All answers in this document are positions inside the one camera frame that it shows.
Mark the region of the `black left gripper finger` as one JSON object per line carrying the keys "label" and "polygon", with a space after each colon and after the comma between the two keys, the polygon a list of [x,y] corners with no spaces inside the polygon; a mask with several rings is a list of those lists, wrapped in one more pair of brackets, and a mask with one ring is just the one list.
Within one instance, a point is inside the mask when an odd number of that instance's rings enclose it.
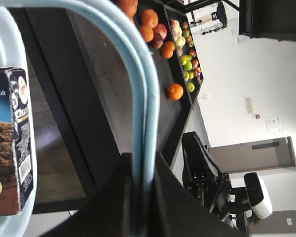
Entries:
{"label": "black left gripper finger", "polygon": [[72,217],[44,237],[141,237],[142,194],[132,178],[133,158],[123,153],[100,190]]}

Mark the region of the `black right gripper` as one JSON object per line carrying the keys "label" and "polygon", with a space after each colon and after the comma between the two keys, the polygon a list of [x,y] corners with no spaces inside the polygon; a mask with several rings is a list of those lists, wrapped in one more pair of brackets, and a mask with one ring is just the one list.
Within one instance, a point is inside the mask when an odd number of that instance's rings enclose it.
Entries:
{"label": "black right gripper", "polygon": [[144,159],[144,235],[239,236],[237,230],[212,214],[222,216],[227,208],[230,198],[228,191],[231,189],[229,175],[220,171],[195,131],[183,134],[182,150],[184,188],[161,155]]}

